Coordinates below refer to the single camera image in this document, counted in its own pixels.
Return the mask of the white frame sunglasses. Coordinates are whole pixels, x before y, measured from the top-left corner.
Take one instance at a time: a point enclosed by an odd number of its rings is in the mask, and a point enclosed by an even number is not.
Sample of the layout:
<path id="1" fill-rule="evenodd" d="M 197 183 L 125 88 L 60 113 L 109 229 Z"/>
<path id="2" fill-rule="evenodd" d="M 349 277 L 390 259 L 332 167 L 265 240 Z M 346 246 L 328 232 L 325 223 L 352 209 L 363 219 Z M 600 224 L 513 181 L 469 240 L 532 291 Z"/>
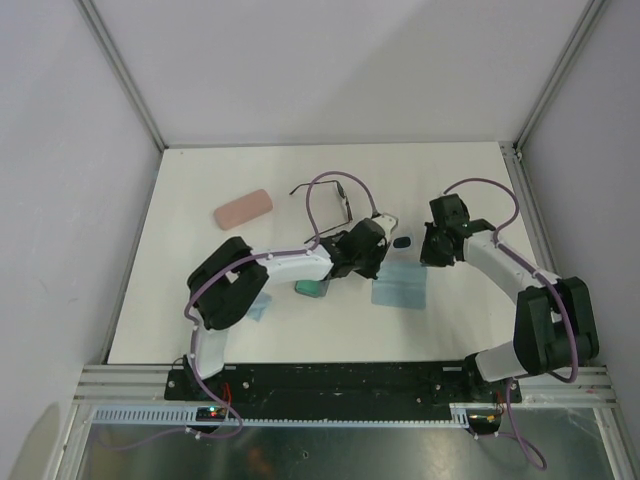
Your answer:
<path id="1" fill-rule="evenodd" d="M 414 244 L 412 233 L 402 233 L 392 238 L 389 250 L 394 253 L 406 253 L 414 247 Z"/>

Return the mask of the light blue cleaning cloth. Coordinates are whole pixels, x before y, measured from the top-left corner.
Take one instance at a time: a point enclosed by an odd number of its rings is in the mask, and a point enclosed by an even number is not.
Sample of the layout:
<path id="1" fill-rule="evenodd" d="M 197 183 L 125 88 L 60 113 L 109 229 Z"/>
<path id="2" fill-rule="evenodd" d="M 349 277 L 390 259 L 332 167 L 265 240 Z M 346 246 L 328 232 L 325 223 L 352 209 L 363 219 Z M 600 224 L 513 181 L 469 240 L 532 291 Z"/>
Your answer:
<path id="1" fill-rule="evenodd" d="M 372 281 L 371 303 L 377 306 L 425 310 L 427 269 L 419 263 L 385 261 Z"/>

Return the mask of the blue-grey glasses case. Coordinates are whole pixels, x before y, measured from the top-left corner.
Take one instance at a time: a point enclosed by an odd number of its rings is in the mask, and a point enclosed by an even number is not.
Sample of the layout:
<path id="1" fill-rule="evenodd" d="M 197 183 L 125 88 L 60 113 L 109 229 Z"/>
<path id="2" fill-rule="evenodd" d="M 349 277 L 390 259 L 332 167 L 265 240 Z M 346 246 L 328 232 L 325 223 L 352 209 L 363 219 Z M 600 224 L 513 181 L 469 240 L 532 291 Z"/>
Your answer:
<path id="1" fill-rule="evenodd" d="M 324 298 L 328 292 L 329 285 L 329 280 L 299 280 L 294 285 L 294 291 L 309 298 Z"/>

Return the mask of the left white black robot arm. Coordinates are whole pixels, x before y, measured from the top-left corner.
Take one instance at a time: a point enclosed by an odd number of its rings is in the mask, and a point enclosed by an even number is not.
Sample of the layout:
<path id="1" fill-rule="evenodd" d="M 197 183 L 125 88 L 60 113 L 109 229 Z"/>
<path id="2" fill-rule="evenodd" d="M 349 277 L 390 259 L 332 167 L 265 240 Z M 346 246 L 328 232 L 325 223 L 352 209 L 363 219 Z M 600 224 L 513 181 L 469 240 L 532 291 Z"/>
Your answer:
<path id="1" fill-rule="evenodd" d="M 375 279 L 397 225 L 396 217 L 376 214 L 349 231 L 287 251 L 254 251 L 240 236 L 226 240 L 187 279 L 184 314 L 194 323 L 187 389 L 202 400 L 219 392 L 228 330 L 246 316 L 264 288 L 352 273 Z"/>

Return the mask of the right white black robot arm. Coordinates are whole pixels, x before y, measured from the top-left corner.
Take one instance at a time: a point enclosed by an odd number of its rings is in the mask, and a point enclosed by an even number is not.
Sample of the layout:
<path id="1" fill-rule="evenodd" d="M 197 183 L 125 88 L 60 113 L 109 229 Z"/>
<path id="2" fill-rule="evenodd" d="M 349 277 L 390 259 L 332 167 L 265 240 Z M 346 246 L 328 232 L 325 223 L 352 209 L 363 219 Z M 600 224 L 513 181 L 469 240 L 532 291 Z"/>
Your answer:
<path id="1" fill-rule="evenodd" d="M 600 351 L 587 284 L 529 263 L 498 238 L 491 223 L 471 219 L 456 194 L 438 197 L 429 206 L 433 220 L 425 224 L 420 262 L 437 268 L 464 262 L 515 305 L 513 338 L 465 358 L 463 393 L 484 401 L 496 391 L 498 381 L 544 374 L 573 382 L 579 366 Z"/>

